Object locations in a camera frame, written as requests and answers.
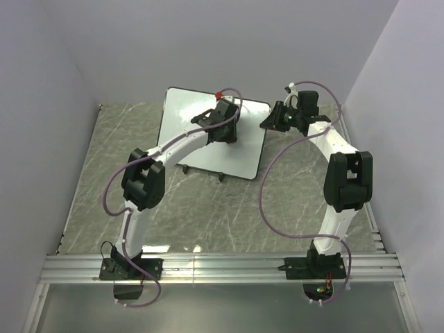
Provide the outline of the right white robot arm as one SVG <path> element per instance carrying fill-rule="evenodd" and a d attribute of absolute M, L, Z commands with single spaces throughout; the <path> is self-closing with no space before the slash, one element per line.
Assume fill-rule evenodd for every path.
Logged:
<path fill-rule="evenodd" d="M 373 157 L 359 151 L 319 113 L 318 93 L 288 87 L 260 128 L 287 132 L 297 129 L 327 160 L 323 196 L 327 210 L 321 228 L 304 258 L 284 259 L 280 270 L 289 280 L 343 279 L 347 273 L 341 257 L 342 241 L 357 212 L 373 194 Z"/>

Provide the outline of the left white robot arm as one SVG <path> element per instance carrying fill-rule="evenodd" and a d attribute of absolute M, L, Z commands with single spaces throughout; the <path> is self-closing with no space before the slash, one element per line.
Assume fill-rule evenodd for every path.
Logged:
<path fill-rule="evenodd" d="M 163 199 L 167 171 L 185 157 L 211 143 L 236 142 L 242 104 L 220 98 L 213 109 L 191 119 L 183 133 L 151 150 L 135 149 L 121 181 L 125 207 L 122 229 L 110 257 L 116 271 L 132 279 L 142 271 L 142 229 L 151 210 Z"/>

